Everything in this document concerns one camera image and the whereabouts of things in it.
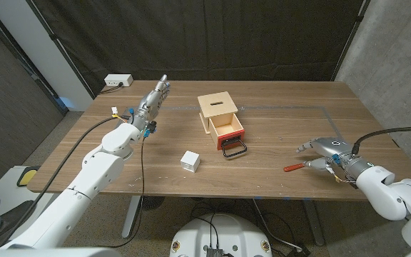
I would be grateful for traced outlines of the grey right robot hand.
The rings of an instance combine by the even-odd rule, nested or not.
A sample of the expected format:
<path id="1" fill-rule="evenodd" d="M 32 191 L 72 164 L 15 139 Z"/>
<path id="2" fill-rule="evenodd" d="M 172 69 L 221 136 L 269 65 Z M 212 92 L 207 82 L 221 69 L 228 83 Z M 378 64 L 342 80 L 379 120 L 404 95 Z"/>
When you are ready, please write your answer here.
<path id="1" fill-rule="evenodd" d="M 305 151 L 306 149 L 313 149 L 321 157 L 305 161 L 304 166 L 317 169 L 319 171 L 333 172 L 331 165 L 333 163 L 340 164 L 340 158 L 349 156 L 352 153 L 352 146 L 342 141 L 340 138 L 314 138 L 302 144 L 296 149 L 297 153 Z"/>

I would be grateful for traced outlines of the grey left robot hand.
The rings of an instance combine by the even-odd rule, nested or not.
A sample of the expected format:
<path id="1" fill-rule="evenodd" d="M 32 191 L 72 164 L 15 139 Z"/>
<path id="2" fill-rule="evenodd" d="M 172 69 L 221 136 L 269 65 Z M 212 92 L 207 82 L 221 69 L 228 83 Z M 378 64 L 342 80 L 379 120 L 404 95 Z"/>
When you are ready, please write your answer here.
<path id="1" fill-rule="evenodd" d="M 142 98 L 132 122 L 139 131 L 144 130 L 144 128 L 157 117 L 162 103 L 167 98 L 170 92 L 170 83 L 167 77 L 168 76 L 164 74 L 156 84 L 154 90 Z"/>

